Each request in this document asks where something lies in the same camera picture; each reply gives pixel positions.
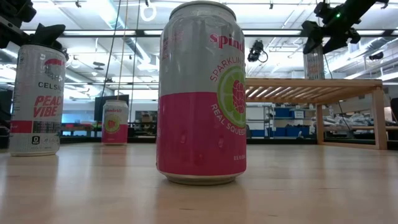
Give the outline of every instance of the can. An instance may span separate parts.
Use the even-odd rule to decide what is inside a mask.
[[[105,145],[127,144],[129,107],[123,100],[107,100],[102,119],[102,143]]]
[[[158,170],[181,184],[233,181],[246,170],[244,34],[234,12],[182,4],[160,45]]]
[[[65,55],[50,47],[23,45],[18,52],[9,151],[46,156],[60,148]]]

